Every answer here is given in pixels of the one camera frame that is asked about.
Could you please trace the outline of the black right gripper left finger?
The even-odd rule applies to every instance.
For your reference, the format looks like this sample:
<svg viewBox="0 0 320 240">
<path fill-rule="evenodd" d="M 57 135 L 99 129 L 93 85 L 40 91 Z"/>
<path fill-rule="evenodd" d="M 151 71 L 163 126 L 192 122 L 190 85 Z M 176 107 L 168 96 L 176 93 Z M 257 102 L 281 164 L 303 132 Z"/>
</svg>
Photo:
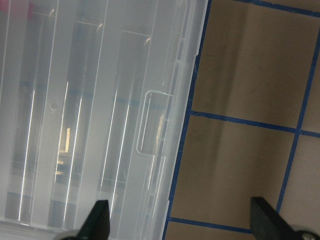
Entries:
<svg viewBox="0 0 320 240">
<path fill-rule="evenodd" d="M 107 240 L 110 235 L 110 212 L 108 200 L 97 200 L 84 224 L 80 228 L 78 240 Z"/>
</svg>

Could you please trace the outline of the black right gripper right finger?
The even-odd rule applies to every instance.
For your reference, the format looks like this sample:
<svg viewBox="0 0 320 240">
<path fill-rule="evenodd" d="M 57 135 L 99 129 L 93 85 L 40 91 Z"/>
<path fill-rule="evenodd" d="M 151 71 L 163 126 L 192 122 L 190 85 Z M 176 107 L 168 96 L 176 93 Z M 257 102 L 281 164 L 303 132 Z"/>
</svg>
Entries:
<svg viewBox="0 0 320 240">
<path fill-rule="evenodd" d="M 263 197 L 250 199 L 250 229 L 256 240 L 301 239 Z"/>
</svg>

